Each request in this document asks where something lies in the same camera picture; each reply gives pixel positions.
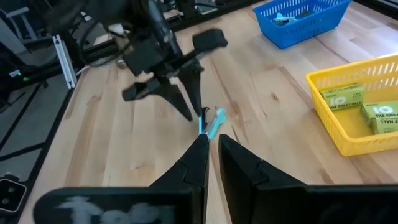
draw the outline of blue basket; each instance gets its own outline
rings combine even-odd
[[[335,28],[352,0],[274,0],[253,9],[261,32],[284,49]],[[307,10],[310,15],[299,18]],[[279,26],[273,21],[277,13],[298,17]]]

